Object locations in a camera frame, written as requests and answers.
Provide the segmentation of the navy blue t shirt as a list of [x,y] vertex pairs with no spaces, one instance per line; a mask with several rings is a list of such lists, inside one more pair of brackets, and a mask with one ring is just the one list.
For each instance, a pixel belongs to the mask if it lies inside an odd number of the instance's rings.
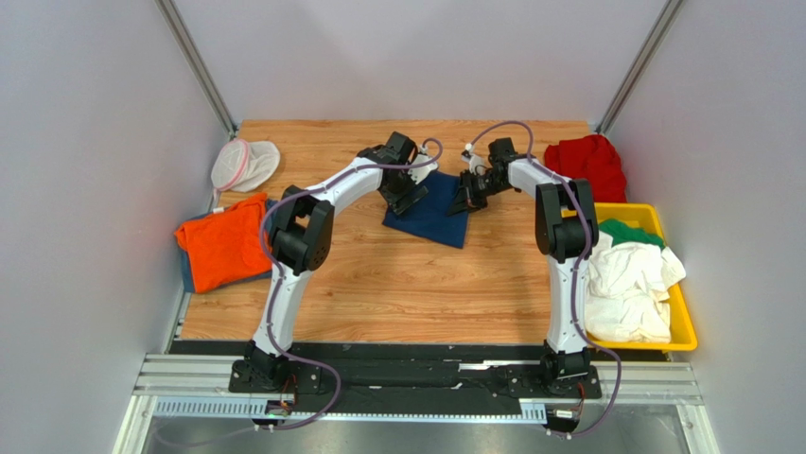
[[445,246],[464,247],[469,214],[448,215],[459,187],[458,176],[434,171],[423,181],[428,195],[402,215],[387,210],[382,225],[396,231],[421,237]]

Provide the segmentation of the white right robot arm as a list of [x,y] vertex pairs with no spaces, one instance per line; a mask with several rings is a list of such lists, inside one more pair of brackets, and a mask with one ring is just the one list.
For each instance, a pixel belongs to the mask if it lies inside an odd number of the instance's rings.
[[461,172],[449,215],[483,209],[490,196],[514,189],[534,199],[534,236],[550,271],[551,319],[543,355],[521,384],[563,396],[588,377],[590,340],[584,328],[587,261],[598,240],[590,184],[561,176],[529,153],[519,154],[509,138],[488,146],[482,159],[473,144],[462,158]]

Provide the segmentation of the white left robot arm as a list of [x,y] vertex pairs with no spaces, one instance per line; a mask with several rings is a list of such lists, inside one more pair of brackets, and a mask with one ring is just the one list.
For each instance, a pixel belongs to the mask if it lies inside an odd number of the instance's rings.
[[386,143],[366,148],[321,183],[289,186],[267,210],[259,226],[260,246],[272,263],[272,281],[260,325],[244,358],[234,363],[230,388],[246,386],[278,392],[291,382],[295,367],[324,371],[321,362],[301,359],[290,349],[294,326],[313,273],[328,258],[335,219],[345,208],[378,192],[397,214],[428,193],[422,185],[437,167],[426,143],[393,132]]

